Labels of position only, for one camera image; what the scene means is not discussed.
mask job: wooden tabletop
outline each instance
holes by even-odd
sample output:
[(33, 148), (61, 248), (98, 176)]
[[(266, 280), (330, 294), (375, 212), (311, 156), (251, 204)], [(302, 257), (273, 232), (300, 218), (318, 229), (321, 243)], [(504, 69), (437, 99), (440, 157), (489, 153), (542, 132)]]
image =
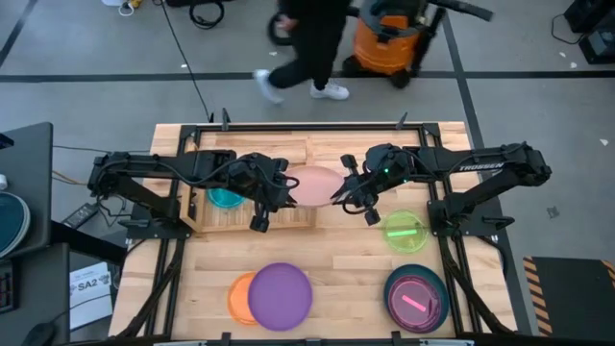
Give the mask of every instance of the wooden tabletop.
[[(470, 148), (463, 122), (441, 122), (439, 125), (445, 147), (452, 150)], [(175, 156), (181, 126), (159, 124), (152, 153)], [(411, 131), (207, 132), (201, 138), (199, 149), (233, 149), (238, 155), (256, 151), (287, 158), (291, 165), (326, 166), (345, 176), (348, 173), (341, 165), (340, 156), (353, 154), (361, 163), (369, 147), (386, 142), (418, 145), (418, 135)], [(464, 191), (476, 185), (479, 179), (476, 173), (459, 173), (454, 174), (451, 181), (454, 191)], [(156, 180), (146, 180), (144, 185), (160, 195), (167, 195), (170, 187), (168, 181)], [(441, 185), (438, 195), (444, 195)], [(383, 216), (394, 210), (411, 210), (428, 224), (428, 200), (427, 185), (410, 183), (383, 193), (378, 210)], [(418, 263), (444, 278), (435, 238), (430, 237), (418, 253), (400, 254), (382, 240), (377, 227), (367, 227), (361, 216), (348, 215), (340, 207), (315, 210), (309, 227), (277, 227), (266, 234), (247, 231), (247, 225), (246, 231), (239, 226), (227, 232), (208, 231), (207, 227), (201, 227), (205, 225), (204, 218), (211, 218), (207, 210), (205, 204), (197, 207), (194, 222), (201, 223), (194, 224), (198, 232), (185, 246), (174, 339), (219, 339), (223, 332), (231, 332), (235, 339), (390, 337), (391, 331), (400, 329), (388, 316), (381, 299), (384, 282), (391, 271), (403, 264)], [(237, 219), (233, 212), (240, 211), (225, 211), (231, 215), (223, 214), (219, 219)], [(473, 237), (464, 240), (475, 289), (505, 325), (516, 329), (497, 250)], [(127, 326), (149, 295), (159, 246), (158, 240), (148, 240), (126, 260), (111, 335)], [(455, 247), (451, 246), (451, 250), (455, 256)], [(173, 247), (169, 249), (169, 260), (172, 254)], [(314, 300), (307, 320), (283, 333), (234, 322), (227, 311), (229, 286), (241, 274), (258, 271), (277, 261), (293, 263), (309, 277)], [(471, 331), (465, 298), (458, 286), (457, 291), (464, 328)], [(159, 304), (158, 333), (161, 332), (165, 301), (166, 293)], [(417, 336), (409, 332), (402, 332), (402, 335)], [(430, 336), (455, 336), (450, 314)]]

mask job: orange frisbee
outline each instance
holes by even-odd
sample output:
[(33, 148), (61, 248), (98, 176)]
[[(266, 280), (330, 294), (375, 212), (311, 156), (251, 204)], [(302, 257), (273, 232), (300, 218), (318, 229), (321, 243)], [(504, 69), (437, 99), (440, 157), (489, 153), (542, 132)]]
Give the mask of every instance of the orange frisbee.
[(227, 296), (229, 314), (233, 320), (244, 325), (257, 324), (250, 311), (250, 306), (248, 306), (248, 290), (256, 275), (256, 272), (250, 272), (238, 277), (229, 288), (229, 295)]

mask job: green lid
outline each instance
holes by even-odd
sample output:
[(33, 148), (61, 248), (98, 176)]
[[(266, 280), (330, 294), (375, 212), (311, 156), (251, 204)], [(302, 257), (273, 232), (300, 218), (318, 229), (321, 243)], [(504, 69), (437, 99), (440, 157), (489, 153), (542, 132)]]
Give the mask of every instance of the green lid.
[(216, 207), (231, 209), (243, 203), (244, 198), (224, 188), (210, 188), (207, 190), (208, 199)]
[(408, 210), (390, 213), (381, 224), (384, 240), (395, 250), (414, 253), (425, 245), (428, 230), (421, 220)]

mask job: dark teal bowl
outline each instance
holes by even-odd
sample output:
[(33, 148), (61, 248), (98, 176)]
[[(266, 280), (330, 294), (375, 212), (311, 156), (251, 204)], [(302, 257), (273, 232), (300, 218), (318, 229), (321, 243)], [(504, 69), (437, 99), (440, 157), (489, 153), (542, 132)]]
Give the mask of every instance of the dark teal bowl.
[(239, 207), (244, 198), (236, 193), (232, 193), (224, 188), (210, 188), (207, 190), (208, 199), (216, 207), (221, 209), (232, 209)]
[(398, 279), (404, 276), (418, 276), (418, 277), (425, 279), (428, 283), (433, 285), (436, 292), (440, 296), (440, 300), (441, 300), (440, 304), (442, 305), (442, 310), (440, 311), (440, 318), (438, 319), (438, 322), (434, 325), (434, 327), (426, 333), (437, 330), (438, 328), (440, 328), (440, 326), (442, 326), (442, 324), (446, 320), (446, 317), (449, 314), (449, 308), (450, 308), (449, 307), (449, 304), (450, 304), (449, 294), (446, 290), (446, 286), (444, 285), (440, 277), (426, 266), (419, 265), (419, 264), (406, 264), (406, 265), (402, 265), (401, 267), (395, 269), (391, 273), (391, 275), (389, 275), (388, 279), (386, 279), (386, 284), (384, 285), (384, 305), (386, 306), (386, 310), (388, 311), (389, 314), (391, 314), (391, 310), (388, 305), (389, 292), (391, 291), (393, 284)]

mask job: gray floor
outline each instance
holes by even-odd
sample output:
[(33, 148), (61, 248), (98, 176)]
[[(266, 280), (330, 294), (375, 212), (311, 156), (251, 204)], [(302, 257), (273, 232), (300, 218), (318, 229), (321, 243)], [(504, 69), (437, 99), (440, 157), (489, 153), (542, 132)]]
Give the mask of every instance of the gray floor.
[[(451, 22), (466, 71), (582, 71), (590, 66), (577, 46), (551, 38), (551, 18), (571, 0), (474, 0), (496, 13), (484, 23), (452, 13)], [(26, 0), (0, 2), (0, 44), (9, 37)], [(272, 46), (264, 25), (274, 0), (236, 0), (211, 31), (196, 29), (185, 9), (170, 9), (173, 26), (195, 72), (250, 72), (287, 61), (292, 52)], [(339, 63), (352, 52), (356, 23), (349, 20)], [(561, 36), (574, 38), (565, 22)], [(131, 17), (100, 1), (38, 1), (16, 43), (0, 66), (4, 75), (106, 75), (186, 73), (161, 8), (144, 1)], [(453, 71), (444, 35), (424, 70)], [(384, 80), (343, 80), (348, 102), (314, 101), (308, 84), (286, 91), (286, 102), (263, 101), (252, 81), (199, 81), (210, 111), (229, 110), (233, 121), (465, 121), (455, 79), (417, 79), (405, 90)], [(469, 80), (485, 144), (526, 140), (543, 152), (552, 179), (539, 188), (517, 188), (502, 196), (504, 213), (517, 222), (509, 228), (513, 254), (605, 259), (615, 262), (612, 212), (615, 184), (615, 79)], [(0, 83), (0, 131), (51, 121), (55, 143), (103, 149), (147, 149), (157, 123), (205, 122), (191, 82)], [(600, 139), (611, 143), (601, 144)], [(54, 168), (86, 180), (94, 155), (54, 151)], [(82, 187), (54, 183), (53, 217), (60, 220), (84, 202)], [(109, 201), (110, 206), (118, 204)], [(560, 215), (551, 219), (547, 208)], [(84, 226), (107, 235), (100, 219)], [(525, 297), (529, 306), (529, 297)], [(91, 339), (105, 334), (108, 321), (73, 334)]]

